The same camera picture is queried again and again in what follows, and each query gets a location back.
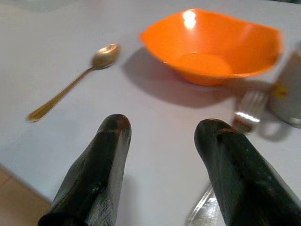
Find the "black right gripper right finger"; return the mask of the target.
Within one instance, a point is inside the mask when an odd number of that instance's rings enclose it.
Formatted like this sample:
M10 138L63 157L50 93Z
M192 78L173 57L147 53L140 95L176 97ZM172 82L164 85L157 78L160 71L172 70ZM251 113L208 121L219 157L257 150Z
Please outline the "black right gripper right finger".
M226 225L300 225L300 199L243 133L205 119L196 126L194 142Z

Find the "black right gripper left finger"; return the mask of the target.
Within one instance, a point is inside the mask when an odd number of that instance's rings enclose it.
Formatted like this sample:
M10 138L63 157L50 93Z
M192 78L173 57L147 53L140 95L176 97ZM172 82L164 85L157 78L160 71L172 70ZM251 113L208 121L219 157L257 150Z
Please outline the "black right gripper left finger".
M122 114L104 119L96 135L69 168L39 226L116 224L131 124Z

